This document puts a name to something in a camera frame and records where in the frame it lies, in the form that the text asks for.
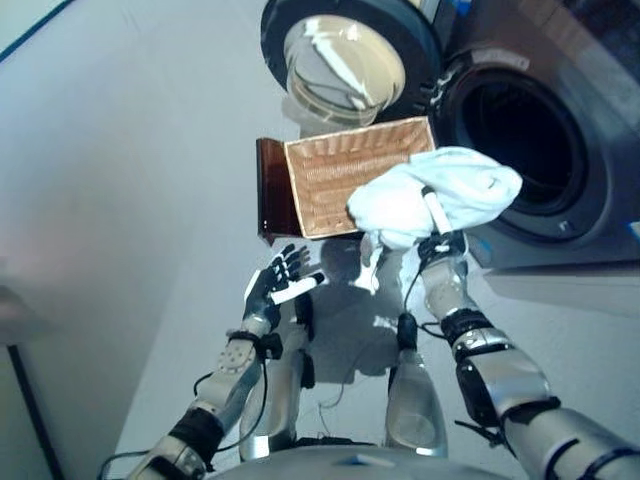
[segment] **robot leg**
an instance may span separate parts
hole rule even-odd
[[[268,388],[264,412],[253,434],[240,444],[242,461],[266,457],[271,452],[290,448],[296,441],[300,390],[303,387],[311,388],[314,384],[313,362],[305,351],[313,336],[310,297],[303,295],[299,298],[296,302],[299,324],[287,336],[282,357],[271,360],[267,365]],[[264,378],[261,378],[245,405],[240,421],[240,438],[255,425],[263,395]]]
[[[420,455],[447,456],[447,434],[438,395],[416,351],[415,318],[398,321],[398,366],[391,372],[385,446]]]

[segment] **white towel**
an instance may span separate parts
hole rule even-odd
[[[475,150],[445,147],[411,155],[409,163],[358,188],[347,203],[356,226],[366,232],[357,286],[372,294],[377,290],[372,260],[377,261],[382,245],[407,250],[431,235],[434,224],[422,196],[426,185],[436,192],[452,228],[459,230],[497,218],[520,192],[522,178]]]

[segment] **washing machine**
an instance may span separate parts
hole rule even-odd
[[[364,33],[349,38],[354,23]],[[328,51],[336,32],[344,46]],[[517,170],[511,207],[468,232],[483,267],[640,259],[631,0],[272,0],[262,49],[316,117],[351,128],[428,115],[439,146]]]

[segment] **silver metal joint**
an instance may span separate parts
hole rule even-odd
[[[515,347],[511,339],[502,330],[497,328],[478,328],[458,337],[451,349],[454,355],[464,354],[468,356],[473,354],[474,350],[493,345],[504,345],[506,349]]]

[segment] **robotic arm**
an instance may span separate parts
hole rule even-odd
[[[469,416],[499,436],[531,478],[637,478],[640,449],[561,407],[540,367],[467,293],[462,232],[419,245],[426,306],[456,361]]]
[[[279,305],[319,285],[316,273],[299,280],[303,251],[287,246],[269,266],[256,271],[245,292],[240,329],[229,334],[218,367],[203,381],[187,412],[142,459],[130,479],[199,479],[222,439],[242,414],[249,392],[264,370],[265,358],[278,358],[282,344],[271,333],[280,322]]]

